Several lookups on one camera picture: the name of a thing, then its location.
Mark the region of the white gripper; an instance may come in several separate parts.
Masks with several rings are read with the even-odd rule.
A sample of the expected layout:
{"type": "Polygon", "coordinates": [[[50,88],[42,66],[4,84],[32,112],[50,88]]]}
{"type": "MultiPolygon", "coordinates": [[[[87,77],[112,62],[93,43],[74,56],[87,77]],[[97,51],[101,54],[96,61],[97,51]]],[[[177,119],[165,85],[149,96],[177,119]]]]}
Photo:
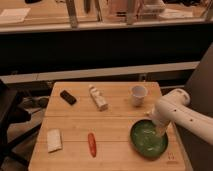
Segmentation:
{"type": "Polygon", "coordinates": [[[163,137],[166,134],[166,129],[170,121],[161,115],[153,115],[151,117],[152,122],[157,126],[156,135],[158,137],[163,137]]]}

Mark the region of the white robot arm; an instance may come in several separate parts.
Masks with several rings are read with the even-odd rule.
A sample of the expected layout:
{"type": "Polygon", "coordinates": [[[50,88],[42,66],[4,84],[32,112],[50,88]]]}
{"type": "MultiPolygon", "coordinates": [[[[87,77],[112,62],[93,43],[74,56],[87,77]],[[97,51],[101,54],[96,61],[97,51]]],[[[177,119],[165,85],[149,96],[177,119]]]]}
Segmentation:
{"type": "Polygon", "coordinates": [[[190,96],[185,90],[174,89],[155,102],[150,118],[161,134],[170,122],[175,122],[213,145],[213,118],[188,108],[189,103],[190,96]]]}

